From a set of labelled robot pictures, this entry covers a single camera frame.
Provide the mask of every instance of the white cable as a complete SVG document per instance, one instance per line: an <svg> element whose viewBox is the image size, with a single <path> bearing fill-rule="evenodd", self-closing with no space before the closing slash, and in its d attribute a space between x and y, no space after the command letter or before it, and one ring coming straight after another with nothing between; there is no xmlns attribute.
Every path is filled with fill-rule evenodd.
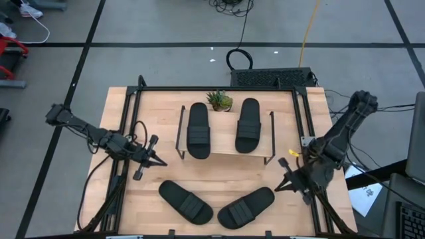
<svg viewBox="0 0 425 239"><path fill-rule="evenodd" d="M40 42L23 42L23 41L19 41L20 43L23 43L23 44L41 44L41 43L45 43L46 41L47 41L47 39L49 38L49 36L50 36L50 31L48 30L48 28L46 27L46 26L44 26L42 23L40 23L40 21L39 20L37 20L31 13L30 13L30 11L28 11L28 14L36 21L36 22L38 22L39 23L39 25L40 26L42 26L44 29L46 29L46 31L47 31L47 37L43 40L43 41L40 41Z"/></svg>

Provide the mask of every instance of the cable bundle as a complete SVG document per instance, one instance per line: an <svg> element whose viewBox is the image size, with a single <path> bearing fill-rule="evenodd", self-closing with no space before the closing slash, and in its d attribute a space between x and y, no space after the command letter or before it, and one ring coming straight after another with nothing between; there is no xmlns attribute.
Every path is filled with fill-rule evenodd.
<svg viewBox="0 0 425 239"><path fill-rule="evenodd" d="M254 7L254 2L253 0L248 0L247 9L240 10L237 9L237 7L241 2L243 2L243 0L209 0L209 5L215 7L218 13L233 15L235 17L245 17Z"/></svg>

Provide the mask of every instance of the yellow tape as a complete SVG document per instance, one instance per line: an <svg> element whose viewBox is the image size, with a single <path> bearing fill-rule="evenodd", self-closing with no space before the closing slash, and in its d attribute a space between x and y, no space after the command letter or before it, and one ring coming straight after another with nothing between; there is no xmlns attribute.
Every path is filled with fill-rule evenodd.
<svg viewBox="0 0 425 239"><path fill-rule="evenodd" d="M294 150L290 149L290 155L299 157L299 153L295 152Z"/></svg>

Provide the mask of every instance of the yellow cable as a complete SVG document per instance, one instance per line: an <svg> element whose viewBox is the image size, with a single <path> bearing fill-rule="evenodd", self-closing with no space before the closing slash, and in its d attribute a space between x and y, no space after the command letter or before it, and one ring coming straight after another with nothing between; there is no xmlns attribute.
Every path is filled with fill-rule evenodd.
<svg viewBox="0 0 425 239"><path fill-rule="evenodd" d="M306 40L307 40L308 32L310 31L310 28L311 28L311 26L312 26L312 24L313 24L314 16L316 15L316 11L317 11L317 8L319 7L319 5L320 5L320 0L317 0L317 1L316 1L316 6L314 7L314 10L313 10L313 15L312 15L312 16L311 16L311 18L310 18L310 22L309 22L309 24L308 24L307 31L305 32L305 35L304 35L303 45L302 45L302 47L301 47L301 55L299 56L298 68L299 68L299 67L301 67L301 63L303 62L303 55L304 55L304 46L305 46L305 42L306 42Z"/></svg>

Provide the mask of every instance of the shoe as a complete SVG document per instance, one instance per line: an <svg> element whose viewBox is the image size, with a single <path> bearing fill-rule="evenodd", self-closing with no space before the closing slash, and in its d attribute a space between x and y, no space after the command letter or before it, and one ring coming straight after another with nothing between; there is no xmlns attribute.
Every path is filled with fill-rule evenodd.
<svg viewBox="0 0 425 239"><path fill-rule="evenodd" d="M0 34L4 37L16 38L16 34L5 23L0 23Z"/></svg>
<svg viewBox="0 0 425 239"><path fill-rule="evenodd" d="M38 19L39 17L42 17L43 13L34 7L31 7L28 3L22 3L22 5L19 7L19 11L21 12L22 17L31 17Z"/></svg>

